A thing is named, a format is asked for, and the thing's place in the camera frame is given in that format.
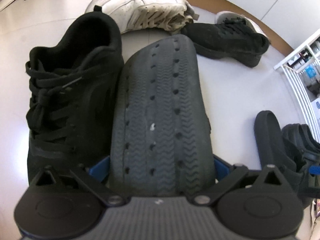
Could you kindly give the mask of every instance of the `white rack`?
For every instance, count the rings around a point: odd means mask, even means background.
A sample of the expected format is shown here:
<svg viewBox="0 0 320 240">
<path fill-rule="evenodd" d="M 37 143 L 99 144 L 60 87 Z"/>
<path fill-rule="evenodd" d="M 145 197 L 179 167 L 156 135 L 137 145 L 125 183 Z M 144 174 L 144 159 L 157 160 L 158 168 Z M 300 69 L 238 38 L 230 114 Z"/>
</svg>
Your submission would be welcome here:
<svg viewBox="0 0 320 240">
<path fill-rule="evenodd" d="M 306 88 L 304 87 L 299 77 L 299 73 L 303 71 L 312 62 L 316 62 L 318 65 L 320 65 L 320 60 L 318 58 L 320 56 L 320 52 L 315 54 L 310 47 L 310 45 L 319 37 L 320 29 L 317 30 L 304 43 L 302 43 L 297 49 L 290 53 L 285 59 L 283 59 L 277 65 L 274 66 L 274 69 L 281 69 L 287 77 L 287 80 L 289 81 L 289 84 L 298 100 L 306 124 L 310 127 L 314 139 L 318 142 L 320 142 L 320 127 L 317 122 L 316 115 L 311 106 Z M 287 62 L 305 48 L 307 48 L 310 51 L 312 58 L 298 70 L 293 70 L 292 68 L 288 67 Z"/>
</svg>

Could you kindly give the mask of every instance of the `triangular hole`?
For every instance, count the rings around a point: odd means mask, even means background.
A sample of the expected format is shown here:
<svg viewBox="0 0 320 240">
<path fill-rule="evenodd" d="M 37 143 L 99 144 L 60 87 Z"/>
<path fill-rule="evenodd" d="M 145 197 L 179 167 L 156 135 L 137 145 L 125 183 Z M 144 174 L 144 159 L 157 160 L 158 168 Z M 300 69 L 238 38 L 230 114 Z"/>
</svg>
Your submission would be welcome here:
<svg viewBox="0 0 320 240">
<path fill-rule="evenodd" d="M 45 185 L 52 185 L 54 184 L 55 181 L 51 175 L 51 173 L 49 171 L 45 171 L 44 173 L 42 173 L 42 176 L 40 177 L 40 179 L 37 182 L 37 186 L 45 186 Z"/>
<path fill-rule="evenodd" d="M 279 181 L 278 177 L 274 173 L 274 171 L 271 171 L 268 173 L 266 179 L 264 180 L 264 183 L 267 184 L 273 184 L 273 185 L 281 185 L 281 182 Z"/>
</svg>

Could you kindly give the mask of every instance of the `black rubber sole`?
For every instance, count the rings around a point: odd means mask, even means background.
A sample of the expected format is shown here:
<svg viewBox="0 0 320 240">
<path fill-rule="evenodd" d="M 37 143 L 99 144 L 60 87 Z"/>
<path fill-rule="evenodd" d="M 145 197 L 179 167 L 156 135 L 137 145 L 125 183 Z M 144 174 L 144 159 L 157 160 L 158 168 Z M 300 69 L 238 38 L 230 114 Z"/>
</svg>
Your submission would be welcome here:
<svg viewBox="0 0 320 240">
<path fill-rule="evenodd" d="M 256 67 L 259 64 L 261 59 L 261 56 L 252 56 L 244 53 L 231 55 L 230 53 L 227 53 L 227 52 L 216 51 L 216 50 L 205 48 L 195 42 L 194 42 L 194 46 L 196 48 L 196 52 L 202 56 L 205 56 L 207 58 L 212 58 L 212 59 L 221 59 L 224 57 L 231 57 L 239 61 L 243 65 L 246 65 L 249 68 Z"/>
<path fill-rule="evenodd" d="M 215 183 L 210 124 L 188 37 L 150 44 L 125 64 L 110 158 L 110 188 L 122 194 L 195 194 Z"/>
</svg>

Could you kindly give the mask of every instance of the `black shoelace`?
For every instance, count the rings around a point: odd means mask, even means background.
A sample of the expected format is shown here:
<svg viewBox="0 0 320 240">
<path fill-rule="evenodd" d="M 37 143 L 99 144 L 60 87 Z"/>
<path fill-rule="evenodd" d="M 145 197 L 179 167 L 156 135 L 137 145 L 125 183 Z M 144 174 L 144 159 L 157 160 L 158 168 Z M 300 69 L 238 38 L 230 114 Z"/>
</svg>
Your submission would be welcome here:
<svg viewBox="0 0 320 240">
<path fill-rule="evenodd" d="M 223 34 L 244 34 L 244 35 L 252 35 L 252 31 L 246 25 L 245 19 L 237 18 L 237 19 L 225 19 L 222 24 L 216 24 L 216 26 L 222 31 Z"/>
<path fill-rule="evenodd" d="M 30 103 L 27 113 L 29 128 L 34 134 L 34 143 L 50 151 L 69 153 L 75 149 L 64 143 L 75 125 L 66 120 L 75 111 L 72 90 L 80 81 L 92 78 L 99 72 L 100 66 L 86 70 L 70 70 L 67 75 L 40 72 L 26 64 L 26 72 L 31 77 L 29 88 L 34 102 Z"/>
</svg>

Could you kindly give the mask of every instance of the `shoe heel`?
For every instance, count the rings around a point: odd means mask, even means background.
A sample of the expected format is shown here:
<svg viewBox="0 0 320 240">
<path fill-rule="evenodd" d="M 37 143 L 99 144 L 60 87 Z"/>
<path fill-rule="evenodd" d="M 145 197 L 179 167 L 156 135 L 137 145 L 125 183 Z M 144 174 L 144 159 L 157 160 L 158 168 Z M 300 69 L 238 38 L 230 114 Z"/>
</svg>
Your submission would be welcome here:
<svg viewBox="0 0 320 240">
<path fill-rule="evenodd" d="M 241 62 L 242 64 L 246 65 L 249 68 L 253 68 L 259 64 L 261 56 L 247 56 L 247 55 L 238 55 L 234 57 L 237 61 Z"/>
</svg>

